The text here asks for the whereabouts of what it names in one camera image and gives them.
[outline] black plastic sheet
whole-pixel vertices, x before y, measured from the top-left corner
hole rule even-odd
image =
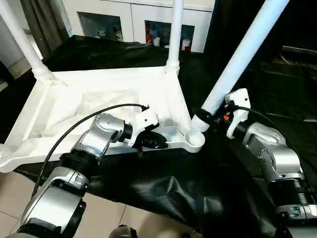
[[[163,66],[168,51],[139,43],[74,36],[45,59],[52,71]],[[182,53],[179,80],[189,111],[200,106],[221,74],[212,55]],[[0,93],[4,104],[0,142],[4,142],[35,79],[29,71]],[[317,188],[316,76],[297,66],[254,62],[236,88],[246,87],[252,107],[276,122],[303,158]],[[258,120],[250,115],[250,120]],[[106,156],[89,192],[163,214],[205,237],[274,237],[278,221],[256,159],[236,140],[209,130],[202,151],[182,149]],[[45,177],[59,165],[50,162]],[[41,164],[23,165],[18,173],[36,180]]]

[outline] tile floor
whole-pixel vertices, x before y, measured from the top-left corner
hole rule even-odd
[[[34,183],[15,172],[0,173],[0,238],[19,228],[19,219],[32,193]],[[119,224],[137,230],[139,238],[181,238],[191,228],[122,203],[86,194],[87,208],[75,234],[76,238],[107,238]]]

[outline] gray curtain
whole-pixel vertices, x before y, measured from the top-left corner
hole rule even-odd
[[[45,58],[68,39],[61,16],[50,0],[20,0],[32,36]]]

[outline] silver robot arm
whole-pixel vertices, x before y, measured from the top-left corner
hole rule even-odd
[[[97,115],[70,153],[61,156],[62,165],[54,169],[32,197],[22,215],[21,227],[9,237],[73,237],[86,208],[82,197],[109,144],[128,139],[128,146],[132,147],[142,131],[158,125],[151,109],[141,112],[129,124],[110,114]],[[132,229],[119,227],[110,236],[120,237],[122,232],[127,238],[134,235]]]
[[[238,137],[255,156],[276,206],[276,213],[285,224],[317,223],[317,204],[309,187],[299,156],[289,148],[276,129],[258,122],[247,123],[251,107],[248,91],[239,89],[225,97],[225,105],[212,116],[202,109],[194,113],[214,130],[221,130],[230,139]]]

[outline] white cabinet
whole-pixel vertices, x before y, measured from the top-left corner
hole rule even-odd
[[[161,32],[160,40],[165,35],[168,35],[166,37],[169,39],[173,17],[172,8],[132,4],[131,9],[134,41],[146,43],[146,28],[149,27],[149,31]],[[204,51],[211,15],[211,12],[206,11],[183,10],[182,41],[185,40],[191,45],[191,51]],[[161,22],[169,24],[160,26]]]
[[[144,3],[144,0],[63,0],[76,35],[153,45],[155,42],[155,45],[168,47],[172,0],[146,2],[153,5],[137,4],[138,1]],[[214,0],[193,3],[193,0],[185,0],[181,46],[183,50],[203,52]]]
[[[129,3],[102,0],[63,0],[75,35],[133,42]]]

